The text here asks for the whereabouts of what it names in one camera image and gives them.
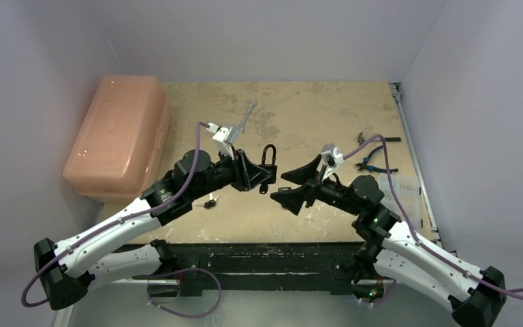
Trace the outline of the black key bunch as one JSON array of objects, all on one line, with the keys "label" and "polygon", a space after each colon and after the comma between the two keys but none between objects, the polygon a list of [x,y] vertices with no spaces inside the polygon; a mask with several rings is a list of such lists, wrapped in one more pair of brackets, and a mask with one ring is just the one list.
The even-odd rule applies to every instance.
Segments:
[{"label": "black key bunch", "polygon": [[209,193],[207,201],[204,201],[203,203],[200,203],[200,204],[196,204],[196,206],[205,208],[206,210],[210,210],[217,205],[219,198],[220,198],[220,195],[216,196],[213,193]]}]

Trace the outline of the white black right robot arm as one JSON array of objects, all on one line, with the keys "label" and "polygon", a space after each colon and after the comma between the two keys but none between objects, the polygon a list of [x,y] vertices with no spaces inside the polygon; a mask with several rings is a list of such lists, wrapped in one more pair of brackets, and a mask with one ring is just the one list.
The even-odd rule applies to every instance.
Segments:
[{"label": "white black right robot arm", "polygon": [[365,242],[355,259],[360,275],[377,273],[409,286],[439,303],[460,326],[494,324],[507,299],[501,271],[465,262],[411,230],[382,204],[384,193],[373,176],[358,176],[344,186],[325,178],[320,162],[316,157],[283,173],[297,188],[271,193],[271,199],[295,215],[317,200],[354,215],[352,226]]}]

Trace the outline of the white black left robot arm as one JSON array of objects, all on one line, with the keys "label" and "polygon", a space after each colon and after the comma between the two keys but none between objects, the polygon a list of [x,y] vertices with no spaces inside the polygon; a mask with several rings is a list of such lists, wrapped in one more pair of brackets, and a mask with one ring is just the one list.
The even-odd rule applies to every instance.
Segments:
[{"label": "white black left robot arm", "polygon": [[193,201],[226,186],[238,191],[259,187],[265,194],[276,182],[274,162],[255,164],[243,150],[221,154],[212,162],[203,150],[191,150],[165,176],[124,209],[89,230],[33,248],[37,279],[53,310],[69,307],[95,286],[126,277],[156,275],[166,279],[180,269],[164,240],[131,251],[118,251],[132,239],[171,223],[193,208]]}]

